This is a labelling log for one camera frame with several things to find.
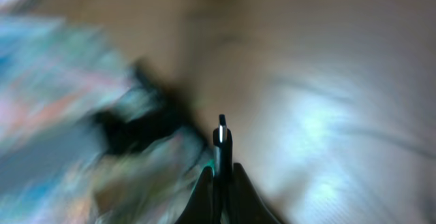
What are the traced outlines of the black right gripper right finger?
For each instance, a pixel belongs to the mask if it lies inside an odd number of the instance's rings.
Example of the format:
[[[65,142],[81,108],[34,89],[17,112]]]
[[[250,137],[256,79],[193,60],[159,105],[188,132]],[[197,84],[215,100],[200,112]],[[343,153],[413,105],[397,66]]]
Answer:
[[[239,224],[280,224],[266,207],[240,163],[233,166],[230,183],[232,215]]]

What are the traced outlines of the colourful painted backdrop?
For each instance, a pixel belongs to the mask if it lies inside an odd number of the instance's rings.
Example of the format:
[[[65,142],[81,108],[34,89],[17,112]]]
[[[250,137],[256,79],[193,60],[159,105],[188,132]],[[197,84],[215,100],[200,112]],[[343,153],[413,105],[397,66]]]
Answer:
[[[173,223],[210,149],[164,90],[189,0],[1,0],[1,222]]]

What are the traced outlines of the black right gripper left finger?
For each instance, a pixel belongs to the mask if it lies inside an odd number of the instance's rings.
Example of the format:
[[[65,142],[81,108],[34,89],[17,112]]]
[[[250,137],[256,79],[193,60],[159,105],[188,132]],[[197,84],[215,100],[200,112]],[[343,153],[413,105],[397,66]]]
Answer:
[[[198,178],[189,201],[175,224],[211,224],[213,170],[206,166]]]

